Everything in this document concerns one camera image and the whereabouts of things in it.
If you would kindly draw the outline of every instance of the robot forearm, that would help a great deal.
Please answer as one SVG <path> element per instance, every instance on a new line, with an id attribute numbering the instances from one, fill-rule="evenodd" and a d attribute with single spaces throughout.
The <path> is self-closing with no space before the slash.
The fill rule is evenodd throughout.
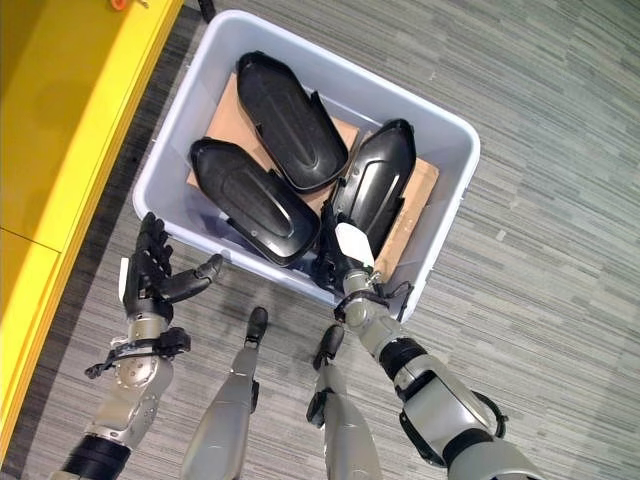
<path id="1" fill-rule="evenodd" d="M 343 286 L 350 299 L 344 321 L 393 381 L 404 403 L 400 423 L 425 460 L 447 467 L 449 480 L 542 480 L 515 446 L 490 431 L 476 395 L 374 301 L 365 271 L 349 272 Z"/>

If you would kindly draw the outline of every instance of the black curved cover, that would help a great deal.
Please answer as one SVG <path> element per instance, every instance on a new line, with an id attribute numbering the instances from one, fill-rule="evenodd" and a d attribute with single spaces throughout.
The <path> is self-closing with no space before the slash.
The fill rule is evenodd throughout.
<path id="1" fill-rule="evenodd" d="M 333 210 L 367 234 L 374 257 L 402 208 L 402 193 L 415 163 L 411 125 L 392 120 L 362 143 L 347 178 L 336 186 Z"/>
<path id="2" fill-rule="evenodd" d="M 309 250 L 320 220 L 277 173 L 238 145 L 211 138 L 195 142 L 190 157 L 200 189 L 263 255 L 286 266 Z"/>
<path id="3" fill-rule="evenodd" d="M 300 193 L 334 180 L 348 150 L 317 92 L 311 98 L 291 69 L 262 52 L 238 61 L 238 97 L 263 145 Z"/>

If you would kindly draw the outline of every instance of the robot leg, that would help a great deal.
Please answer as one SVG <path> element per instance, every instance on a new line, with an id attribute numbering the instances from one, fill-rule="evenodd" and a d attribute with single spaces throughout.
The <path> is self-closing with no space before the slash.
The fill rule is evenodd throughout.
<path id="1" fill-rule="evenodd" d="M 267 329 L 267 312 L 251 313 L 244 348 L 233 361 L 227 380 L 205 412 L 185 454 L 181 478 L 233 480 L 240 476 L 249 431 L 249 415 L 258 400 L 253 379 L 258 348 Z"/>

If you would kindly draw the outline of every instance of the orange object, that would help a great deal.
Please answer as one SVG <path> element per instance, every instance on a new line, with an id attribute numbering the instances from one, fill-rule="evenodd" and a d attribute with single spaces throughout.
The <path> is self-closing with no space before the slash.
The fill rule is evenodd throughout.
<path id="1" fill-rule="evenodd" d="M 111 6 L 116 10 L 124 10 L 127 3 L 127 0 L 111 0 Z"/>

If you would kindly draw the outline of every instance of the gray carpet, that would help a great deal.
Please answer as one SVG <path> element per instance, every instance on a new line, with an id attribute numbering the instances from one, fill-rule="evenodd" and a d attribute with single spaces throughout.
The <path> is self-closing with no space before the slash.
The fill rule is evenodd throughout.
<path id="1" fill-rule="evenodd" d="M 220 1 L 282 25 L 470 121 L 482 157 L 407 330 L 511 418 L 550 479 L 640 478 L 640 4 L 633 0 Z M 101 199 L 40 358 L 2 478 L 46 478 L 109 386 L 87 380 L 124 332 L 130 190 L 204 24 L 185 7 Z M 177 269 L 206 255 L 176 244 Z M 228 268 L 176 307 L 193 351 L 123 479 L 177 478 L 254 305 L 272 324 L 244 478 L 322 479 L 305 422 L 331 313 Z M 338 356 L 387 479 L 441 479 L 398 425 L 390 383 L 352 336 Z"/>

